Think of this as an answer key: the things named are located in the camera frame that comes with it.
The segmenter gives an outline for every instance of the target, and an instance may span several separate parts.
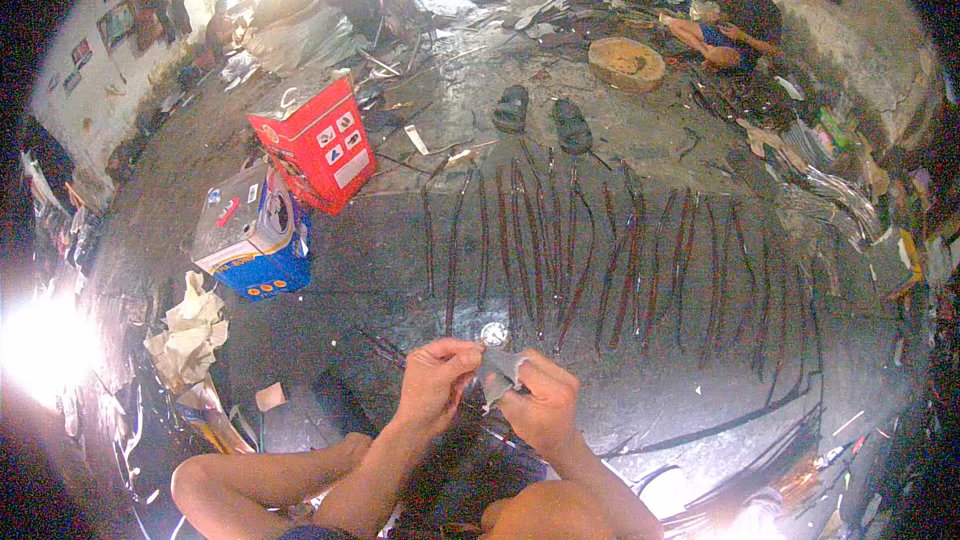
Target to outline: hand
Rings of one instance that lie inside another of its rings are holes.
[[[368,435],[351,431],[342,439],[340,444],[336,445],[342,450],[341,461],[346,465],[347,471],[354,471],[363,462],[363,458],[367,456],[367,451],[370,450],[370,445],[373,442],[374,439]]]
[[[436,437],[457,413],[464,386],[483,361],[483,346],[443,338],[407,354],[393,421]]]
[[[743,31],[732,23],[725,23],[720,26],[720,33],[733,42],[747,42],[747,32]]]
[[[530,394],[508,390],[500,399],[500,411],[516,435],[549,462],[574,438],[580,382],[538,351],[522,354],[527,360],[518,378]]]

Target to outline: red cardboard box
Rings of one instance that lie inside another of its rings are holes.
[[[349,78],[293,110],[246,117],[294,196],[328,215],[377,170]]]

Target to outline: poster on wall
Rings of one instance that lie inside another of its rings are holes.
[[[97,30],[107,52],[110,52],[121,40],[133,34],[136,27],[137,12],[131,0],[124,0],[106,12],[97,21]]]
[[[66,91],[66,96],[70,96],[70,93],[73,92],[73,89],[77,87],[77,84],[79,84],[82,79],[84,78],[80,76],[78,69],[70,71],[70,74],[63,79],[63,90]]]
[[[87,65],[87,62],[90,61],[90,57],[92,56],[93,50],[90,50],[90,44],[87,42],[87,38],[83,38],[73,49],[74,67],[79,71],[80,68]]]

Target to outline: wooden stump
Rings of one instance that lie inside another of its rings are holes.
[[[590,45],[594,76],[629,92],[650,92],[664,79],[664,58],[645,43],[604,38]]]

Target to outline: sandal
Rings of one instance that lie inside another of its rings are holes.
[[[508,134],[520,134],[527,125],[530,94],[523,86],[510,86],[493,107],[493,127]]]
[[[594,146],[594,134],[576,103],[561,98],[553,105],[553,121],[557,124],[559,149],[571,155],[582,155]]]

